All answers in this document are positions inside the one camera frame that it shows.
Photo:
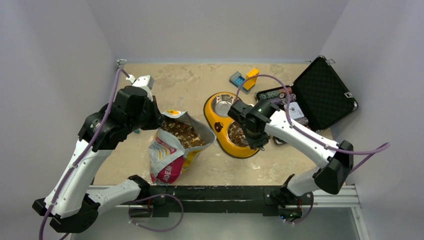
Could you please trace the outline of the pet food bag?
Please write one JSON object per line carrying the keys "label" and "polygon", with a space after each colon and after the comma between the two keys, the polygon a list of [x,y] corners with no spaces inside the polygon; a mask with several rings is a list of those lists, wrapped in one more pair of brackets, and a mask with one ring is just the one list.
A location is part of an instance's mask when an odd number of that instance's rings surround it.
{"label": "pet food bag", "polygon": [[167,110],[148,147],[152,182],[167,186],[174,183],[199,154],[216,140],[212,129],[187,111]]}

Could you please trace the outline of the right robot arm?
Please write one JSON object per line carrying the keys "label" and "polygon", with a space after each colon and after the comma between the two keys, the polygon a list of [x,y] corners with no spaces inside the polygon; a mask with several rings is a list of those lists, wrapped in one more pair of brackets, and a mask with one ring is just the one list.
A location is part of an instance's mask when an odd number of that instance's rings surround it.
{"label": "right robot arm", "polygon": [[315,190],[337,195],[353,169],[354,147],[350,142],[325,138],[265,100],[254,106],[237,100],[227,115],[240,124],[250,148],[261,149],[270,137],[277,137],[315,163],[316,167],[309,171],[290,175],[274,193],[283,206]]}

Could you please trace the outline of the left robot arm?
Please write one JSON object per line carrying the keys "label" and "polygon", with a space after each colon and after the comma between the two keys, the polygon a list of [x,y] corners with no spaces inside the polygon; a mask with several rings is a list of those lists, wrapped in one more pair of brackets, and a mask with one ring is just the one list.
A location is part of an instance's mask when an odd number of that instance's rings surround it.
{"label": "left robot arm", "polygon": [[154,79],[149,75],[131,76],[129,81],[112,103],[85,119],[59,182],[47,197],[32,205],[43,222],[58,233],[82,233],[104,212],[132,201],[142,205],[149,199],[150,185],[138,175],[88,193],[100,166],[119,143],[136,130],[155,130],[163,122],[152,94]]}

